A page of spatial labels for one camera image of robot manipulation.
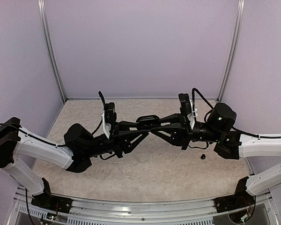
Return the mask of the black earbud charging case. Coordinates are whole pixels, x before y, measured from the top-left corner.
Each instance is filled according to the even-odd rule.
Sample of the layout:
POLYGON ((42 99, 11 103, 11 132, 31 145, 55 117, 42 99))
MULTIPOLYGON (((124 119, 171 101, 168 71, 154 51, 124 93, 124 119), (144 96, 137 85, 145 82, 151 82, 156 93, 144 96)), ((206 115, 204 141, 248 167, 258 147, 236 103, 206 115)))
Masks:
POLYGON ((159 127, 161 125, 159 119, 157 115, 141 116, 136 120, 137 129, 143 130, 159 127))

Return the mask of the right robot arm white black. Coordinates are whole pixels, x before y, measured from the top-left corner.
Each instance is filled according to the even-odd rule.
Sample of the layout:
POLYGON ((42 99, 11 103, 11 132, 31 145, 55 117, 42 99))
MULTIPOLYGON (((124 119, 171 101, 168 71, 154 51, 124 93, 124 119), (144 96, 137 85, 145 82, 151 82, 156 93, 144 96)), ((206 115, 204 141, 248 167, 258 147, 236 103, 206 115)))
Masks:
MULTIPOLYGON (((225 103, 217 103, 196 121, 185 106, 181 112, 162 118, 151 133, 185 150, 190 142, 215 143, 214 151, 224 159, 281 157, 281 135, 254 135, 233 127, 236 113, 225 103)), ((249 195, 258 195, 281 184, 281 162, 265 171, 239 180, 236 193, 230 198, 234 208, 245 204, 249 195)))

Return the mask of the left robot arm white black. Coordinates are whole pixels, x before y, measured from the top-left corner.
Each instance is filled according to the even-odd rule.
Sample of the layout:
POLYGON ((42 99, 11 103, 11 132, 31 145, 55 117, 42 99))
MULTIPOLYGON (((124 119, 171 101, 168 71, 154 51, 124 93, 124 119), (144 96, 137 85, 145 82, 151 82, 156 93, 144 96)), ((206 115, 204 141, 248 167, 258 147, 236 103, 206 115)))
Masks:
POLYGON ((91 158, 103 154, 121 158, 123 154, 132 152, 148 134, 146 130, 119 130, 116 126, 113 134, 94 137, 76 123, 65 133, 65 143, 59 144, 33 134, 20 125, 18 118, 12 117, 0 123, 0 169, 9 173, 44 207, 50 209, 56 204, 50 186, 20 159, 21 156, 39 159, 72 173, 81 173, 92 165, 91 158))

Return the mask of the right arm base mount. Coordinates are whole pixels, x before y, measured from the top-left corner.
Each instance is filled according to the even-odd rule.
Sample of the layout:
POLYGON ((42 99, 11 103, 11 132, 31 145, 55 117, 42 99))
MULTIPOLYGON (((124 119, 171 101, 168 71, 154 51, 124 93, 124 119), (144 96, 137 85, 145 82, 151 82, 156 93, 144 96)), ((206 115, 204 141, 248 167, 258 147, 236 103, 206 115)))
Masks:
POLYGON ((251 195, 249 195, 248 197, 228 195, 214 199, 217 213, 237 210, 253 205, 254 203, 255 197, 251 195))

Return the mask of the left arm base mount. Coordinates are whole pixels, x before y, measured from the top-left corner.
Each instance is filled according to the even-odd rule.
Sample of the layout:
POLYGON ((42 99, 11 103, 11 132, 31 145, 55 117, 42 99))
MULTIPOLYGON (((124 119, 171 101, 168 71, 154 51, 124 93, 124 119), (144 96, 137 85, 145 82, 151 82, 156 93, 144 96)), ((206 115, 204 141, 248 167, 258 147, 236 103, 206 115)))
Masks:
POLYGON ((55 211, 58 213, 69 214, 72 207, 73 200, 66 197, 55 196, 46 197, 33 197, 31 204, 42 209, 55 211))

